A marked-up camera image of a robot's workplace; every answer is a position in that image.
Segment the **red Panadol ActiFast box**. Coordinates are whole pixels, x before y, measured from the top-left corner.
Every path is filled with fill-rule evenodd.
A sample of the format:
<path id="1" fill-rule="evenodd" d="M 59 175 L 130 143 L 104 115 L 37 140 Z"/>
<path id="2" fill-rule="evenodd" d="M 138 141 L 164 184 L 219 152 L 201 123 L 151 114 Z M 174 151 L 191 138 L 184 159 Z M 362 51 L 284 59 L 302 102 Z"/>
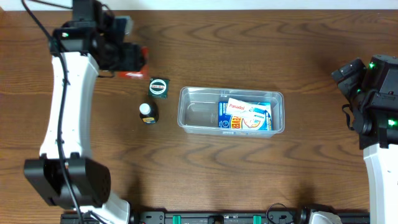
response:
<path id="1" fill-rule="evenodd" d="M 119 78 L 148 80 L 149 50 L 147 47 L 133 46 L 126 54 L 123 67 L 117 71 Z"/>

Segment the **green Zam-Buk box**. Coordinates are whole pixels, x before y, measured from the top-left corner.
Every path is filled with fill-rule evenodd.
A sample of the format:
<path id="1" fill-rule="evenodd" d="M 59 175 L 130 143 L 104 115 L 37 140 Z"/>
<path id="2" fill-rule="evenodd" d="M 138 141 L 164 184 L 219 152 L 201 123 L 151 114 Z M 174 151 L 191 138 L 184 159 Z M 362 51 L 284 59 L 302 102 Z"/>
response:
<path id="1" fill-rule="evenodd" d="M 150 78 L 148 95 L 153 98 L 167 99 L 169 79 Z"/>

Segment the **blue Kool Fever box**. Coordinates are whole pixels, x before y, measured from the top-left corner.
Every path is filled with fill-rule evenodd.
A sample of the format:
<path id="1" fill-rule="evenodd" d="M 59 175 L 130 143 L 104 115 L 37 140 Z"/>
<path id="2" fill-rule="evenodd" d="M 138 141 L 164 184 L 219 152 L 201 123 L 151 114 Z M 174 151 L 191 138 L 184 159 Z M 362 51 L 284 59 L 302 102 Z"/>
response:
<path id="1" fill-rule="evenodd" d="M 221 101 L 218 103 L 218 126 L 220 128 L 272 131 L 271 104 L 269 102 L 253 102 L 253 104 L 264 107 L 264 121 L 246 119 L 226 114 L 228 102 Z"/>

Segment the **white Panadol box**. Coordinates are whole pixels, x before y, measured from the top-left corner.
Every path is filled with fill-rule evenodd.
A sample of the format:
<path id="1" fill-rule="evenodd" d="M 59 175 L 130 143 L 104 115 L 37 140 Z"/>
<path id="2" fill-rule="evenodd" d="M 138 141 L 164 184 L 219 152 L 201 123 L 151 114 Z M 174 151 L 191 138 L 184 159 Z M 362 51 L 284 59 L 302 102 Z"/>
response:
<path id="1" fill-rule="evenodd" d="M 247 103 L 234 98 L 228 100 L 226 114 L 256 121 L 265 121 L 271 118 L 267 105 Z"/>

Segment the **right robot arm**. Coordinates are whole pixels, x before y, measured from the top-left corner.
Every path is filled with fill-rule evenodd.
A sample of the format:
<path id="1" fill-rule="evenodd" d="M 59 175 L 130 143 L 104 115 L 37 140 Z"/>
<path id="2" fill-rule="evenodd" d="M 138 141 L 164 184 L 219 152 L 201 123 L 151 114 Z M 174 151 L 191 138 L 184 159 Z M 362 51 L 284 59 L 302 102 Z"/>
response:
<path id="1" fill-rule="evenodd" d="M 397 223 L 397 57 L 356 58 L 331 74 L 347 99 L 369 181 L 371 223 Z"/>

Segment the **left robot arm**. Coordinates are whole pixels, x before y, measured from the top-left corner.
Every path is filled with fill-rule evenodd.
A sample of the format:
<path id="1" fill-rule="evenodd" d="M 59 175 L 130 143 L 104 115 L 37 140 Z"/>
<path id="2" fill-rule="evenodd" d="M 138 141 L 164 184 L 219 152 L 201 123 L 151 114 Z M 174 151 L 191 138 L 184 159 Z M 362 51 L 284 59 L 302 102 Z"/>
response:
<path id="1" fill-rule="evenodd" d="M 47 34 L 53 93 L 39 157 L 24 175 L 47 205 L 64 210 L 62 223 L 138 223 L 128 201 L 111 189 L 109 169 L 92 158 L 91 104 L 98 78 L 147 76 L 148 50 L 126 42 L 128 16 L 105 4 L 73 0 L 72 19 Z"/>

